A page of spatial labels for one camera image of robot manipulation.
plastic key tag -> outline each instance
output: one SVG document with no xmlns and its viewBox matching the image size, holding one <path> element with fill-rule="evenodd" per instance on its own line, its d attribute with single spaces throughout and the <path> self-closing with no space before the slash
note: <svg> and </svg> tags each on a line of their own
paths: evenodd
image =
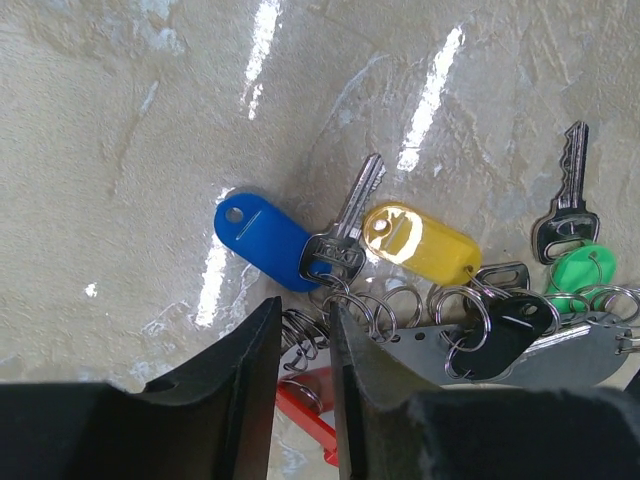
<svg viewBox="0 0 640 480">
<path fill-rule="evenodd" d="M 616 257 L 610 249 L 589 242 L 555 261 L 551 267 L 551 282 L 547 293 L 574 293 L 589 285 L 608 284 L 613 280 L 616 268 Z M 594 290 L 583 296 L 590 300 L 597 292 L 598 290 Z M 571 312 L 568 299 L 554 298 L 551 303 L 560 313 Z M 586 308 L 580 302 L 574 302 L 574 307 L 578 311 Z"/>
<path fill-rule="evenodd" d="M 469 380 L 489 380 L 504 372 L 551 326 L 553 314 L 539 298 L 523 295 L 489 307 L 491 332 L 486 343 L 473 352 L 457 351 L 451 366 Z M 481 322 L 465 338 L 463 346 L 474 348 L 484 335 Z"/>
<path fill-rule="evenodd" d="M 482 263 L 472 239 L 398 202 L 371 210 L 362 235 L 379 257 L 438 285 L 465 284 Z"/>
<path fill-rule="evenodd" d="M 261 196 L 227 198 L 216 209 L 213 227 L 224 245 L 289 290 L 309 292 L 320 286 L 298 273 L 310 235 Z M 329 273 L 331 266 L 318 263 L 313 271 Z"/>
</svg>

metal key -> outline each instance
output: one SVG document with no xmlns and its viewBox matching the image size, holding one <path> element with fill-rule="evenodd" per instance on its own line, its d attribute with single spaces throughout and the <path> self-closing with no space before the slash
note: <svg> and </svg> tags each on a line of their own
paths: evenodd
<svg viewBox="0 0 640 480">
<path fill-rule="evenodd" d="M 366 158 L 336 220 L 307 241 L 299 268 L 303 278 L 334 286 L 336 278 L 349 284 L 358 276 L 366 261 L 365 251 L 359 245 L 364 207 L 385 173 L 380 154 Z M 314 273 L 312 266 L 316 262 L 328 263 L 337 271 L 331 275 Z"/>
<path fill-rule="evenodd" d="M 565 132 L 565 137 L 567 143 L 560 160 L 564 171 L 562 189 L 551 204 L 551 212 L 533 227 L 533 254 L 544 265 L 551 265 L 557 258 L 550 254 L 553 246 L 576 240 L 595 242 L 600 231 L 600 219 L 587 210 L 582 198 L 589 127 L 578 121 Z"/>
</svg>

red object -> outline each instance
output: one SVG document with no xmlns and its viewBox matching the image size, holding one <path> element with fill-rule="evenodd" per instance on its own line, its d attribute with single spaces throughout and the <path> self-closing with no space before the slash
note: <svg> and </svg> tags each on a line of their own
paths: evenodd
<svg viewBox="0 0 640 480">
<path fill-rule="evenodd" d="M 322 410 L 318 411 L 317 402 L 296 385 L 286 383 L 286 380 L 293 380 L 313 391 L 322 402 Z M 276 390 L 276 405 L 290 420 L 322 445 L 325 461 L 337 467 L 336 431 L 320 418 L 320 414 L 329 412 L 334 407 L 331 367 L 310 370 L 281 379 Z"/>
</svg>

keychain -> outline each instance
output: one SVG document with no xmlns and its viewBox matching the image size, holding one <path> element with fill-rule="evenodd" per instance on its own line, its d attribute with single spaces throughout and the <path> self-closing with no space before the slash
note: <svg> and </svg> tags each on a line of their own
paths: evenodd
<svg viewBox="0 0 640 480">
<path fill-rule="evenodd" d="M 489 307 L 491 334 L 478 348 L 485 332 L 477 324 L 464 337 L 464 350 L 451 358 L 453 371 L 474 381 L 497 377 L 546 332 L 553 321 L 551 307 L 543 300 L 523 295 L 500 300 Z"/>
<path fill-rule="evenodd" d="M 482 263 L 476 243 L 402 203 L 371 210 L 362 227 L 373 253 L 438 285 L 462 285 Z"/>
<path fill-rule="evenodd" d="M 311 235 L 259 195 L 239 193 L 220 203 L 213 226 L 224 245 L 289 290 L 320 286 L 298 272 Z M 315 262 L 311 269 L 317 275 L 329 273 L 331 266 Z"/>
</svg>

key tag hole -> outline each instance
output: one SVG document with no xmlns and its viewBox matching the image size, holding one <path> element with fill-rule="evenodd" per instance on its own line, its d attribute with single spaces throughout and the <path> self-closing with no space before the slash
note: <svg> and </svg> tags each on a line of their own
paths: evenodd
<svg viewBox="0 0 640 480">
<path fill-rule="evenodd" d="M 389 222 L 389 220 L 384 220 L 384 219 L 379 219 L 376 220 L 375 222 L 373 222 L 373 231 L 380 234 L 380 235 L 384 235 L 386 233 L 389 233 L 389 230 L 391 230 L 391 222 Z"/>
<path fill-rule="evenodd" d="M 238 207 L 231 207 L 225 212 L 224 218 L 226 218 L 229 223 L 240 223 L 244 218 L 244 213 Z"/>
<path fill-rule="evenodd" d="M 535 305 L 525 305 L 524 307 L 522 307 L 522 314 L 525 317 L 530 317 L 532 315 L 535 315 L 537 311 L 538 311 L 538 307 L 536 307 Z"/>
</svg>

